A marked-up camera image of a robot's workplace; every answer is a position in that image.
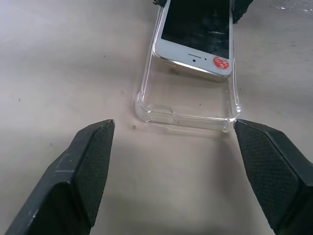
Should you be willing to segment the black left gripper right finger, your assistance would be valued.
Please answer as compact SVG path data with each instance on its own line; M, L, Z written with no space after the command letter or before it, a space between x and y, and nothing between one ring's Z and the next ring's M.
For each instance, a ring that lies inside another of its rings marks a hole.
M313 233L313 164L281 131L238 119L234 124L247 178L277 235Z

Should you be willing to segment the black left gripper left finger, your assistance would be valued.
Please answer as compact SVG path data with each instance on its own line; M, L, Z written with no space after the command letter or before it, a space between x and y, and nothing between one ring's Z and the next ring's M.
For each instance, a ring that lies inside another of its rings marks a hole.
M46 169L7 235L88 235L107 181L115 122L80 130Z

